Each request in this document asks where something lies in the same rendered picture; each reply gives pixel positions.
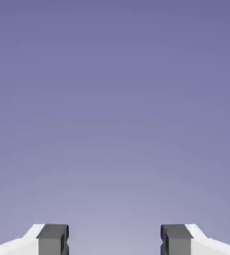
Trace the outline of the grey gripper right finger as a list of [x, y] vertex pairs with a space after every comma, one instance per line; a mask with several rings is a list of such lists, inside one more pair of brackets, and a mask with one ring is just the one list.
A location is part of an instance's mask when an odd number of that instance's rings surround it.
[[196, 224], [162, 224], [160, 255], [230, 255], [230, 245], [208, 238]]

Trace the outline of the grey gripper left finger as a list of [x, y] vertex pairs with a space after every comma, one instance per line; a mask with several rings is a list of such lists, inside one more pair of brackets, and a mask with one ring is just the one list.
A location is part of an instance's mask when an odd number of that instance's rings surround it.
[[0, 255], [69, 255], [69, 225], [33, 224], [21, 238], [0, 244]]

